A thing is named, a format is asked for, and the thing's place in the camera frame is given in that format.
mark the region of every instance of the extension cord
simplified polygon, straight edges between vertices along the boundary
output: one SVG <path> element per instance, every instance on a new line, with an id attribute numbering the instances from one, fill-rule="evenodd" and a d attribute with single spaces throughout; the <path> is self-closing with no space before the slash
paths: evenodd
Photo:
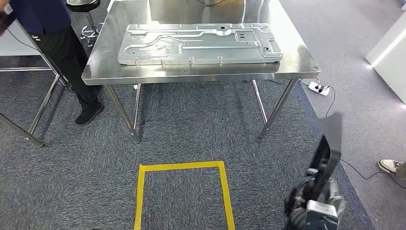
<path id="1" fill-rule="evenodd" d="M 312 81 L 308 86 L 307 86 L 311 91 L 314 91 L 316 93 L 319 93 L 323 96 L 327 96 L 328 93 L 330 92 L 330 87 L 321 85 L 319 83 L 316 83 Z"/>

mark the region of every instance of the person's foot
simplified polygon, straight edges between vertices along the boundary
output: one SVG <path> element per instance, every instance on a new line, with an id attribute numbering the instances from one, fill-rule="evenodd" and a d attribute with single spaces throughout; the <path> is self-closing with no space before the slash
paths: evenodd
<path id="1" fill-rule="evenodd" d="M 396 169 L 402 164 L 402 162 L 387 159 L 378 161 L 379 168 L 387 173 L 396 173 Z"/>
<path id="2" fill-rule="evenodd" d="M 75 123 L 80 126 L 87 125 L 92 122 L 97 114 L 101 113 L 103 109 L 104 105 L 101 102 L 96 101 L 88 109 L 82 110 L 82 113 L 76 118 Z"/>

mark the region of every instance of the table top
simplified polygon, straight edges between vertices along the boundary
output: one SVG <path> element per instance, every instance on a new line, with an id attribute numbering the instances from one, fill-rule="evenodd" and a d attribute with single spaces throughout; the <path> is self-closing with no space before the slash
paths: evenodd
<path id="1" fill-rule="evenodd" d="M 205 0 L 214 4 L 220 0 Z M 320 68 L 278 0 L 116 0 L 83 71 L 87 85 L 314 78 Z M 128 24 L 268 23 L 283 53 L 276 63 L 126 66 L 117 61 Z"/>

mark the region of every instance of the yellow tape square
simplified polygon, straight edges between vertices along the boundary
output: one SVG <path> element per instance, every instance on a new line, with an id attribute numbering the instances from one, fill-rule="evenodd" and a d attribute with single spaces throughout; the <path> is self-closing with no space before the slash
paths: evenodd
<path id="1" fill-rule="evenodd" d="M 157 164 L 157 165 L 142 165 L 139 166 L 138 183 L 137 183 L 137 201 L 135 206 L 134 230 L 141 230 L 141 214 L 142 202 L 144 193 L 145 172 L 179 170 L 179 169 L 199 169 L 218 167 L 220 172 L 220 183 L 223 190 L 224 207 L 226 210 L 226 219 L 228 230 L 235 230 L 233 210 L 231 209 L 230 192 L 226 177 L 226 167 L 223 161 L 205 161 L 180 164 Z"/>

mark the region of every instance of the metal panel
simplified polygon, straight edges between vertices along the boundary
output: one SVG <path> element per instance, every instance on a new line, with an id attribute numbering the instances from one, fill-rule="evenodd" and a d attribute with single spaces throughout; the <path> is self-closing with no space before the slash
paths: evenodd
<path id="1" fill-rule="evenodd" d="M 125 65 L 247 64 L 280 61 L 266 23 L 130 24 L 118 55 Z"/>

